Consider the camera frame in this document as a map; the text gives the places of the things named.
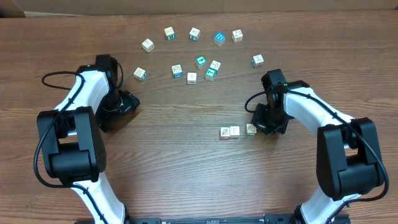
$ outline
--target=wooden table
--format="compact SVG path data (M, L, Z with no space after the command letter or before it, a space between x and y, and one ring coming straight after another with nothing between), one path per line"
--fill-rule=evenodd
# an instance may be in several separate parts
M176 39L167 41L172 26ZM201 30L198 42L188 38ZM232 43L233 30L244 39ZM226 42L213 43L217 32ZM155 43L151 53L141 42ZM245 136L244 103L263 91L261 77L281 68L305 80L336 109L376 126L391 180L387 197L345 210L353 223L397 223L398 11L59 17L0 20L0 223L73 223L90 218L72 190L48 189L32 170L36 116L67 94L43 86L49 72L72 70L111 54L125 71L123 89L141 101L132 116L103 134L106 175L134 217L238 217L291 213L317 187L316 140L296 120L285 135ZM251 57L264 65L253 68ZM221 62L213 82L195 58ZM180 64L184 78L172 78ZM147 70L140 82L137 67ZM187 85L186 73L198 83ZM71 86L73 77L48 82ZM254 100L265 103L265 97ZM220 141L222 126L241 137ZM40 172L47 177L40 157ZM57 183L57 180L46 180ZM370 195L378 194L378 188Z

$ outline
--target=cube with symbol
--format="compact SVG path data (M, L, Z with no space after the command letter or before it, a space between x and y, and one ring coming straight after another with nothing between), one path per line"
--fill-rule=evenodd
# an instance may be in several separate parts
M209 68L206 72L205 78L209 81L213 81L216 76L216 70Z
M246 134L247 135L256 135L257 128L253 124L247 124L246 125Z
M239 137L239 126L231 126L229 127L230 136L231 138L238 138Z
M229 128L221 128L220 139L228 140L230 137Z
M251 59L251 63L253 64L254 68L260 67L264 63L264 59L262 59L261 55L253 56Z
M144 81L147 78L147 72L142 68L137 68L134 72L134 78Z
M217 46L221 47L224 42L225 42L225 35L223 33L219 32L214 36L214 43Z
M204 56L200 56L197 58L197 67L199 69L203 69L207 64L206 58Z
M199 36L200 36L200 30L192 27L191 32L189 32L189 39L193 41L198 41Z
M172 40L175 38L173 27L168 27L164 29L164 32L166 33L167 40Z
M154 47L155 47L154 43L149 39L144 40L142 43L142 48L147 52L151 52L151 50L153 50Z
M241 30L232 31L232 40L236 43L243 40L243 34Z
M212 61L211 65L210 65L210 68L216 70L216 75L218 74L218 70L220 69L220 67L221 67L221 63L219 63L215 60Z
M182 68L181 65L172 66L173 76L174 78L182 77Z
M188 84L196 84L197 83L197 74L193 72L187 73L187 83Z

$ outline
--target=blue cube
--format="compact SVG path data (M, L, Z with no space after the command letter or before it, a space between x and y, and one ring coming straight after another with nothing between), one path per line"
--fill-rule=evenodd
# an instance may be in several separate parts
M219 32L214 36L214 43L217 46L221 47L221 45L223 45L224 42L225 42L225 35L223 33Z

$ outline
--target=teal cube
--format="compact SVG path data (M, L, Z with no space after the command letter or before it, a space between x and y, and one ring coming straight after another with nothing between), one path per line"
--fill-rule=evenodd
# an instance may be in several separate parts
M207 61L205 56L200 56L197 58L197 67L199 69L203 69L204 67L206 67Z
M164 29L164 32L166 33L167 40L172 40L175 38L173 27L168 27Z

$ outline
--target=printed block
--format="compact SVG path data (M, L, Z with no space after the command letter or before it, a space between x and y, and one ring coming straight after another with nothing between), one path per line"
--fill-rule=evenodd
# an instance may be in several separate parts
M229 127L229 131L230 131L231 138L239 137L239 126L231 126L231 127Z
M191 32L189 32L189 39L193 41L198 41L199 36L200 36L200 30L192 27Z
M197 74L188 72L188 74L187 74L187 83L188 84L196 84L197 83Z
M218 70L220 69L220 67L221 67L221 63L219 63L215 60L212 61L211 65L210 65L210 68L216 70L216 75L218 74Z
M260 67L264 63L264 59L262 59L261 55L253 56L251 59L251 63L253 64L254 68Z
M142 68L137 68L134 72L134 78L144 81L147 78L147 72Z
M225 35L223 33L219 32L214 36L214 43L217 46L221 47L224 42L225 42Z
M229 139L230 135L229 135L229 128L221 128L220 131L220 139Z
M154 43L149 39L144 40L142 43L142 48L147 52L151 52L151 50L153 50L154 47L155 47Z
M204 56L200 56L197 58L197 67L199 69L203 69L204 67L206 67L206 64L207 64L207 61Z
M213 81L215 76L216 76L216 70L209 68L206 72L205 78L207 80Z
M247 124L246 125L246 134L247 135L256 135L257 128L253 124Z
M175 38L173 27L168 27L164 29L164 32L166 33L167 40L172 40Z
M241 30L232 31L232 40L236 43L243 40L243 34Z
M182 77L181 65L172 66L172 71L173 71L174 78Z

